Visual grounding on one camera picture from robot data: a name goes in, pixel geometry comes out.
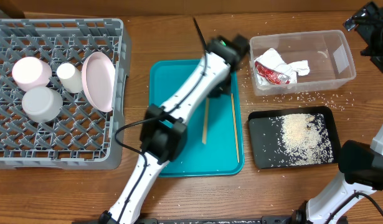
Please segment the cream plastic cup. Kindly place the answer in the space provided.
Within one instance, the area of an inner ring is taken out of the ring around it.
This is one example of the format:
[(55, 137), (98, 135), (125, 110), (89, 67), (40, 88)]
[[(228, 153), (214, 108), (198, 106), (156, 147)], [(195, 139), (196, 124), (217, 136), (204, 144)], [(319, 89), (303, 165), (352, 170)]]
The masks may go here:
[(59, 65), (56, 73), (62, 86), (70, 93), (79, 93), (83, 90), (82, 75), (71, 63)]

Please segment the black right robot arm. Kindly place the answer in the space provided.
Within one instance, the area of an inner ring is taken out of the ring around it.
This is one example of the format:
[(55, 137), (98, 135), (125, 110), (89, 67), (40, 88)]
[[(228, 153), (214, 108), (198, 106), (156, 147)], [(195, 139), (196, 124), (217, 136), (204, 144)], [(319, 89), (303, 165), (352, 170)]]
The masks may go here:
[[(361, 51), (383, 73), (383, 7), (369, 2), (344, 22), (366, 42)], [(362, 198), (383, 190), (383, 125), (371, 144), (348, 140), (338, 156), (335, 178), (304, 202), (285, 223), (347, 223), (344, 214)]]

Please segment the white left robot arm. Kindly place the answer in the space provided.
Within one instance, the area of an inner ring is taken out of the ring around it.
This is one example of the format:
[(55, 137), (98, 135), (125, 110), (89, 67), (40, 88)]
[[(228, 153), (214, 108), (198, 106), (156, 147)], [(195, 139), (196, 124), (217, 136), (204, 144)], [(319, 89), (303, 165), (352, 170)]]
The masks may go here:
[(204, 48), (198, 66), (168, 100), (151, 104), (142, 126), (141, 148), (135, 169), (118, 200), (104, 211), (99, 223), (135, 223), (143, 202), (161, 171), (175, 160), (187, 139), (187, 124), (197, 107), (208, 96), (228, 93), (231, 74), (249, 51), (248, 40), (237, 35), (233, 40), (222, 36), (212, 39)]

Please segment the white round plate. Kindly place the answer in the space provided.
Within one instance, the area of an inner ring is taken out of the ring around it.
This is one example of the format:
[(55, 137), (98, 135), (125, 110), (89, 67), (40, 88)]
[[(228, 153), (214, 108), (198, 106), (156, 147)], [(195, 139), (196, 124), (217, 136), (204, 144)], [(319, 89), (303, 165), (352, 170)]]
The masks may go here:
[(102, 112), (112, 111), (115, 67), (111, 60), (102, 52), (94, 52), (84, 61), (81, 75), (88, 102)]

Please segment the grey small bowl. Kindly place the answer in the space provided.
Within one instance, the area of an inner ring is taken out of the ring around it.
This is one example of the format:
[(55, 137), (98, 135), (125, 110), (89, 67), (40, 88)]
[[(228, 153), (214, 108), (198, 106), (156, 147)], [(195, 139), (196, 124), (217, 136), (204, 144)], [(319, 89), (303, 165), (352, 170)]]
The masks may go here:
[(22, 98), (22, 109), (36, 123), (52, 121), (59, 115), (62, 106), (61, 94), (46, 86), (29, 90)]

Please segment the red snack wrapper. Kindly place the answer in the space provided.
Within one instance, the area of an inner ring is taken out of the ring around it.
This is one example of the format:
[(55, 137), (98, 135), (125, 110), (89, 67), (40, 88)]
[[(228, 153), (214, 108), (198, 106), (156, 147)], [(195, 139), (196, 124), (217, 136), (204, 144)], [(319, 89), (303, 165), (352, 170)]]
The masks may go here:
[(257, 73), (263, 78), (265, 78), (267, 81), (269, 81), (271, 84), (281, 85), (289, 84), (290, 82), (289, 76), (272, 70), (258, 61), (255, 61), (255, 68), (257, 69)]

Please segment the pink plastic bowl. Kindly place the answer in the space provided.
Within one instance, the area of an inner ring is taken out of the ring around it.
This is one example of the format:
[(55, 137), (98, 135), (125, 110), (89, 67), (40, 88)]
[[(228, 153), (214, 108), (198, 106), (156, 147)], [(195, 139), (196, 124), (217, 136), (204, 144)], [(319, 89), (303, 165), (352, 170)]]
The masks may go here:
[(24, 57), (12, 68), (12, 77), (23, 91), (29, 91), (37, 86), (46, 86), (51, 76), (50, 65), (36, 57)]

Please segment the white paper napkin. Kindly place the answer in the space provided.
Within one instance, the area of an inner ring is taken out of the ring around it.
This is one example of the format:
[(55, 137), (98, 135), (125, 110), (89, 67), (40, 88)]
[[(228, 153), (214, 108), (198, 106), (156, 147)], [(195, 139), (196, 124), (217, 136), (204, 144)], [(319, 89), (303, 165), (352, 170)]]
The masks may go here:
[[(281, 55), (274, 48), (270, 48), (267, 51), (265, 51), (261, 56), (254, 58), (252, 65), (257, 73), (257, 69), (255, 68), (255, 61), (260, 62), (261, 64), (272, 70), (289, 76), (289, 84), (297, 83), (298, 77), (303, 77), (310, 73), (310, 67), (308, 65), (307, 60), (286, 63), (282, 59)], [(258, 73), (255, 75), (255, 77), (257, 78), (258, 84), (261, 86), (274, 85), (262, 76), (260, 76)]]

